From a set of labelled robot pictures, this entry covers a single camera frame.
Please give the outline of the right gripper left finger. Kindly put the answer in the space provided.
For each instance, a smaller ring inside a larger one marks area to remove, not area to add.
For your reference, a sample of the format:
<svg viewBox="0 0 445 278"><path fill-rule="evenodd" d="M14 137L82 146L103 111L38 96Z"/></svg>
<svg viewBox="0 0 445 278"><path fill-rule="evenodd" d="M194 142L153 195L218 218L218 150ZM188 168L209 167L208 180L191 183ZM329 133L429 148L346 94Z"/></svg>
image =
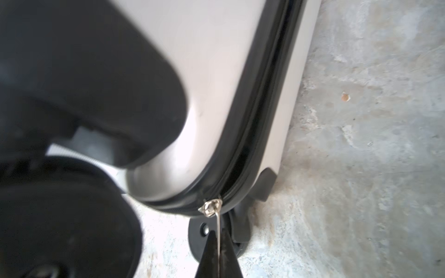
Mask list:
<svg viewBox="0 0 445 278"><path fill-rule="evenodd" d="M219 276L218 242L215 231L211 231L208 234L195 278L217 278Z"/></svg>

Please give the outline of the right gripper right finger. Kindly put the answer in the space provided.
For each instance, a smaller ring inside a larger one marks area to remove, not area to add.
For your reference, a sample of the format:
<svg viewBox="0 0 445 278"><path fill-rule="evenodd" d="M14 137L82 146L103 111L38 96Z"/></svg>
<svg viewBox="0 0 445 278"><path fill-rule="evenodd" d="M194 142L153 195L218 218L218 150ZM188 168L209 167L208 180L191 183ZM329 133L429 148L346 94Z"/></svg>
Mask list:
<svg viewBox="0 0 445 278"><path fill-rule="evenodd" d="M220 241L220 277L243 278L231 237L225 229L221 232Z"/></svg>

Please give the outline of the white suitcase black lining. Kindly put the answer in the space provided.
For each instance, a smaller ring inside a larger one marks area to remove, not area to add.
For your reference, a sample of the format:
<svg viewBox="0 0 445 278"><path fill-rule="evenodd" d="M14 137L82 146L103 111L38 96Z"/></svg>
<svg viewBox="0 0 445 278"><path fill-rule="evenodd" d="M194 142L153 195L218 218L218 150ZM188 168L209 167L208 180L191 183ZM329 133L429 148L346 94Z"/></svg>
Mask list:
<svg viewBox="0 0 445 278"><path fill-rule="evenodd" d="M1 276L132 278L135 201L237 259L320 1L2 1Z"/></svg>

